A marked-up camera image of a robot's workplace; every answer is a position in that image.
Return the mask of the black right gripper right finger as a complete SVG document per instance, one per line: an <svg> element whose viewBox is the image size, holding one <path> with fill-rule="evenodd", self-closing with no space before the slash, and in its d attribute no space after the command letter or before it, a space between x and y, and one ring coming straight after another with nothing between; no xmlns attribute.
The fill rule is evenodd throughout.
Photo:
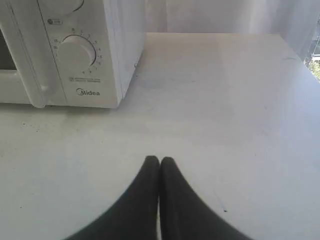
<svg viewBox="0 0 320 240"><path fill-rule="evenodd" d="M202 201L172 157L160 164L159 214L163 240L250 239Z"/></svg>

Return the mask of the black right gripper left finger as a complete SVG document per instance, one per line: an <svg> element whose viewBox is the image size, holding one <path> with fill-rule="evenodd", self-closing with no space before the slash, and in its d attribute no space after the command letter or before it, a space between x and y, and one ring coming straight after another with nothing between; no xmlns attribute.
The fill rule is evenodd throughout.
<svg viewBox="0 0 320 240"><path fill-rule="evenodd" d="M127 190L100 217L69 240L156 240L160 162L145 158Z"/></svg>

